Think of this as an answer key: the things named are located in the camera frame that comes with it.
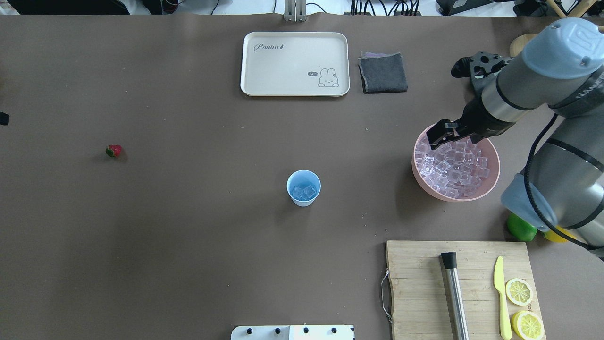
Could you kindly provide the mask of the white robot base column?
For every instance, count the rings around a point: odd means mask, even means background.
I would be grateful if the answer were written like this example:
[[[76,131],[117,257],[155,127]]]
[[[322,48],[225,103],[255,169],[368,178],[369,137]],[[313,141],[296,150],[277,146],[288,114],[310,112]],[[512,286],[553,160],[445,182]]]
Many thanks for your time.
[[[354,340],[353,325],[244,325],[233,329],[231,340]]]

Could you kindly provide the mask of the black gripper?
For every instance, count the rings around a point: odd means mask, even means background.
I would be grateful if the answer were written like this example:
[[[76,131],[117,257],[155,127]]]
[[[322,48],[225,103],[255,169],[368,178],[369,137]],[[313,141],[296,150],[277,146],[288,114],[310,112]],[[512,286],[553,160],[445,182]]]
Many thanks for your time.
[[[482,100],[475,97],[464,108],[460,122],[442,119],[426,131],[431,149],[438,149],[448,142],[470,137],[475,140],[490,138],[505,133],[515,125],[495,118],[485,108]]]

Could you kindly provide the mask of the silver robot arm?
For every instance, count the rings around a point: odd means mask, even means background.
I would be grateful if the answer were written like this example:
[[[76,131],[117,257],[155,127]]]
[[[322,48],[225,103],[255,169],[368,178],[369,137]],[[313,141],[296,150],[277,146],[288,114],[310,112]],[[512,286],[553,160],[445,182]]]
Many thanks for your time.
[[[603,258],[603,33],[566,17],[546,26],[477,90],[460,118],[427,130],[432,149],[500,136],[542,105],[552,118],[501,196],[511,213]]]

